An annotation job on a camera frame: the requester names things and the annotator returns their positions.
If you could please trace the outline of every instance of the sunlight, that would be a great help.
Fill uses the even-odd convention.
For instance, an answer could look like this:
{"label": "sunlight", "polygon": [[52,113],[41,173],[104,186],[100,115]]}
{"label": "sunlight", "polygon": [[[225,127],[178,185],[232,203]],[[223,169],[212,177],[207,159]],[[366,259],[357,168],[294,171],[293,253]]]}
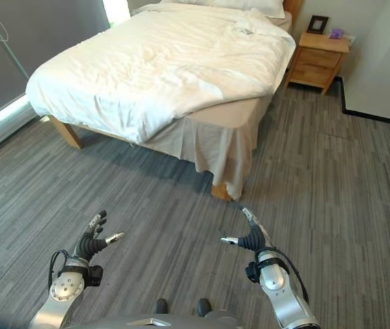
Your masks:
{"label": "sunlight", "polygon": [[127,6],[127,0],[103,0],[103,4],[111,27],[120,24],[131,17]]}

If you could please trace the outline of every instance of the bed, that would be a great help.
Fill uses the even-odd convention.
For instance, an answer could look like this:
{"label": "bed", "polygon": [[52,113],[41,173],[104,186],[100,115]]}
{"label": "bed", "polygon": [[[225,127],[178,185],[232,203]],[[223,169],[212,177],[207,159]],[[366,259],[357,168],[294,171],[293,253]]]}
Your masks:
{"label": "bed", "polygon": [[[151,6],[146,10],[157,10],[156,7],[153,7],[154,5]],[[270,21],[289,32],[291,31],[292,22],[295,21],[300,10],[301,0],[285,0],[283,6],[286,12],[285,18],[270,19]],[[81,62],[77,60],[77,65],[83,66],[86,61],[86,58]],[[281,66],[279,69],[283,70],[282,74],[287,62],[289,62],[289,58],[281,61],[281,65],[277,64]],[[57,66],[49,67],[46,71],[51,74],[53,70],[55,71],[59,67],[61,66],[57,64]],[[87,121],[86,117],[81,117],[81,112],[73,110],[75,106],[72,106],[71,102],[68,104],[66,110],[68,113],[66,114],[50,110],[51,108],[67,107],[63,106],[64,98],[60,98],[61,105],[59,105],[59,103],[56,104],[54,100],[42,94],[41,90],[44,84],[41,81],[44,82],[49,79],[49,74],[39,73],[39,83],[33,83],[30,87],[27,86],[27,96],[31,105],[36,109],[39,108],[37,110],[39,114],[49,115],[49,118],[69,145],[82,148],[81,140],[70,124],[130,143],[134,141],[142,147],[193,162],[197,171],[210,171],[214,175],[212,195],[222,199],[238,199],[241,196],[245,177],[249,175],[251,169],[252,151],[256,148],[258,124],[265,115],[274,93],[274,90],[265,91],[263,95],[257,97],[241,96],[240,99],[233,101],[221,103],[216,101],[213,103],[215,105],[211,106],[205,106],[206,103],[211,102],[211,100],[206,100],[200,110],[172,119],[166,125],[157,125],[155,130],[146,129],[145,132],[141,130],[138,135],[131,134],[126,138],[126,135],[123,136],[117,129],[111,130],[106,126],[99,125],[99,122],[94,123],[97,120]],[[65,91],[62,90],[62,93],[65,93],[64,97],[66,99],[72,91],[66,89]],[[80,100],[76,98],[74,102],[73,105],[77,104],[77,107],[80,108]],[[104,106],[101,105],[97,106],[97,110],[105,112]]]}

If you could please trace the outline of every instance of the nightstand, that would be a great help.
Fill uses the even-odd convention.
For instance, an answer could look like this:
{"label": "nightstand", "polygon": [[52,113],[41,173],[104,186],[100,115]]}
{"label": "nightstand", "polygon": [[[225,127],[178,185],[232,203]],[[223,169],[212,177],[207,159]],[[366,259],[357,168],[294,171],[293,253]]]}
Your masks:
{"label": "nightstand", "polygon": [[289,82],[323,88],[327,93],[341,63],[349,52],[348,39],[329,39],[327,35],[303,33],[292,60]]}

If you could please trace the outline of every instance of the white bedsheet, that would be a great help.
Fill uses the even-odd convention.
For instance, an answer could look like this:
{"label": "white bedsheet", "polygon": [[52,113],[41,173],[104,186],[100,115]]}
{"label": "white bedsheet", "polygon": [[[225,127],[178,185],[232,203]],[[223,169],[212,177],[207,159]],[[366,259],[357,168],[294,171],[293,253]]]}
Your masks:
{"label": "white bedsheet", "polygon": [[274,94],[295,48],[257,10],[139,12],[40,66],[26,90],[35,111],[143,143],[185,114]]}

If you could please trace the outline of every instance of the black cable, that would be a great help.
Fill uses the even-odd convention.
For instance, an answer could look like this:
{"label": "black cable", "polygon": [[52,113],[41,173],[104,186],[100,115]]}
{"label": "black cable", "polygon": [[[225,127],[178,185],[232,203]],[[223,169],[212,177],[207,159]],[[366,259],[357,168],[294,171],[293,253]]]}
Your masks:
{"label": "black cable", "polygon": [[69,257],[69,253],[65,249],[59,249],[54,252],[53,255],[51,255],[50,259],[50,265],[49,265],[49,281],[48,281],[48,290],[50,292],[51,283],[53,282],[53,266],[55,265],[56,258],[59,256],[59,254],[64,255],[64,265],[66,265],[66,261]]}

